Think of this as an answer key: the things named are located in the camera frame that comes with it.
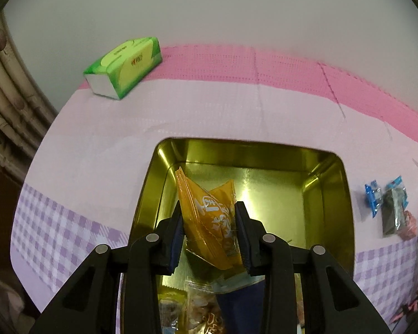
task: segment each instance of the snack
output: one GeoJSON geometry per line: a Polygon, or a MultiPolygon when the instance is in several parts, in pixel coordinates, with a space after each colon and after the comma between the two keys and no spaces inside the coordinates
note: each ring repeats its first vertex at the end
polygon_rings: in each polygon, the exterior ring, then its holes
{"type": "Polygon", "coordinates": [[[386,189],[382,198],[382,231],[384,235],[392,235],[406,227],[407,192],[401,176],[390,182],[386,189]]]}
{"type": "Polygon", "coordinates": [[[170,288],[158,295],[159,319],[163,334],[175,334],[183,326],[186,295],[170,288]]]}
{"type": "Polygon", "coordinates": [[[372,216],[375,217],[378,213],[378,209],[382,204],[382,193],[380,186],[375,181],[371,181],[370,184],[365,185],[367,200],[369,201],[370,208],[372,209],[372,216]]]}
{"type": "Polygon", "coordinates": [[[255,281],[241,278],[248,273],[240,274],[240,278],[224,281],[226,285],[212,283],[212,287],[218,290],[217,303],[222,311],[227,333],[234,334],[258,334],[263,316],[263,302],[265,299],[264,276],[255,281]]]}
{"type": "Polygon", "coordinates": [[[221,310],[210,286],[186,280],[186,287],[188,334],[224,334],[221,310]]]}
{"type": "Polygon", "coordinates": [[[406,226],[399,230],[398,236],[401,237],[404,241],[411,240],[415,238],[418,234],[418,224],[416,218],[412,216],[409,211],[404,211],[404,218],[406,221],[406,226]]]}
{"type": "Polygon", "coordinates": [[[241,265],[235,236],[233,180],[208,192],[187,178],[181,168],[175,175],[186,249],[220,270],[241,265]]]}

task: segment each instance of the checkered cloth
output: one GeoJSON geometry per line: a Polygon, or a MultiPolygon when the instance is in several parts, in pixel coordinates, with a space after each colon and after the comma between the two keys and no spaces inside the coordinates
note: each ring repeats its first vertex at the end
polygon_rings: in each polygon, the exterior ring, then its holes
{"type": "Polygon", "coordinates": [[[126,233],[88,220],[23,185],[11,244],[53,293],[97,245],[114,249],[127,243],[126,233]]]}
{"type": "Polygon", "coordinates": [[[359,252],[353,279],[388,323],[418,289],[418,238],[359,252]]]}
{"type": "MultiPolygon", "coordinates": [[[[112,248],[125,246],[128,235],[70,211],[27,184],[23,186],[11,244],[53,295],[102,243],[112,248]]],[[[353,278],[388,322],[402,304],[413,299],[418,288],[418,239],[357,253],[353,278]]]]}

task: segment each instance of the table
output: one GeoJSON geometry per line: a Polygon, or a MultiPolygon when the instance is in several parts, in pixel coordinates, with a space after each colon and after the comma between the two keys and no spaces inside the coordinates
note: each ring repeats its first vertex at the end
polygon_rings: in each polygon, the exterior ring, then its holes
{"type": "Polygon", "coordinates": [[[100,243],[128,242],[152,152],[166,137],[270,141],[335,152],[355,228],[354,280],[388,321],[418,286],[418,241],[382,237],[364,184],[402,175],[418,218],[418,114],[371,83],[317,61],[234,45],[163,48],[122,101],[73,94],[23,185],[11,261],[42,310],[100,243]]]}

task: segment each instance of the tissue box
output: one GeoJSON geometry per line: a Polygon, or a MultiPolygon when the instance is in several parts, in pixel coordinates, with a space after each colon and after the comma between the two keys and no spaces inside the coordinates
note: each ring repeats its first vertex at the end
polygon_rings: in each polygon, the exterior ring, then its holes
{"type": "Polygon", "coordinates": [[[128,40],[96,60],[84,76],[93,93],[122,99],[161,61],[157,38],[128,40]]]}

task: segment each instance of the pink mat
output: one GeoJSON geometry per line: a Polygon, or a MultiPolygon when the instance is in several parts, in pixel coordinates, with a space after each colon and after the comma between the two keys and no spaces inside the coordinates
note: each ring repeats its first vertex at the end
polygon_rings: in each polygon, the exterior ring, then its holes
{"type": "MultiPolygon", "coordinates": [[[[235,45],[162,49],[164,61],[145,80],[262,84],[328,98],[390,124],[418,143],[418,113],[368,81],[317,61],[235,45]]],[[[84,83],[79,89],[89,88],[84,83]]]]}

